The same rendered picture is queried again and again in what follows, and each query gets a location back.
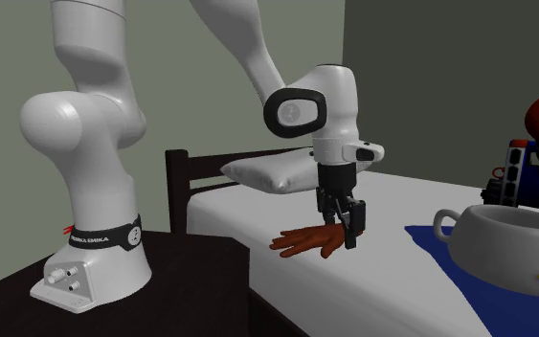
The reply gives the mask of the dark robot stand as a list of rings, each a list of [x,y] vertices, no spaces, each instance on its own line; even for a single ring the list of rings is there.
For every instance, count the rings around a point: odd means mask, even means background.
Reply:
[[[248,337],[249,250],[233,238],[145,232],[137,293],[74,314],[30,296],[44,262],[0,280],[0,337]]]

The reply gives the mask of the red-brown glove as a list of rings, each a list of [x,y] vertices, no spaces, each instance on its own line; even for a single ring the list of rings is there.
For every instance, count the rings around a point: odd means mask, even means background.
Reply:
[[[312,249],[319,249],[322,258],[329,258],[345,243],[345,238],[344,224],[326,224],[283,231],[272,240],[269,248],[279,250],[281,258],[291,258]]]

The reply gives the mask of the white bed with dark headboard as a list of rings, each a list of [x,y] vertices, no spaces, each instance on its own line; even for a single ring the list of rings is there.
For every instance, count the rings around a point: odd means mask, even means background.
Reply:
[[[368,204],[368,228],[355,249],[329,258],[281,258],[269,248],[282,231],[319,225],[314,191],[273,194],[237,182],[194,189],[216,177],[231,154],[165,154],[170,227],[229,236],[250,250],[258,297],[308,337],[492,337],[460,290],[407,226],[432,226],[441,209],[480,202],[476,188],[362,171],[355,196]]]

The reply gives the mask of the blue cloth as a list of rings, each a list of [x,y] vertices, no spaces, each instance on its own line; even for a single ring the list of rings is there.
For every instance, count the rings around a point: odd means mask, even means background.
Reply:
[[[539,297],[508,291],[461,270],[450,258],[432,226],[405,228],[413,241],[428,252],[470,303],[492,337],[539,337]]]

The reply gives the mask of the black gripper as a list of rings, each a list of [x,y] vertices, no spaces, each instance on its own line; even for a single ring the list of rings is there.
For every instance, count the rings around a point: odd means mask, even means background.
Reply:
[[[354,199],[352,195],[357,182],[356,174],[355,163],[318,165],[318,211],[322,213],[325,225],[336,224],[338,214],[344,225],[344,244],[348,250],[356,247],[356,238],[366,230],[366,203]]]

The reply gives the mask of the white pillow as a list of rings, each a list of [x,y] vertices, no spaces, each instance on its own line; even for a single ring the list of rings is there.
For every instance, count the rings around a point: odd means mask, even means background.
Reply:
[[[310,148],[232,161],[220,171],[238,184],[273,194],[311,191],[318,187],[317,163]]]

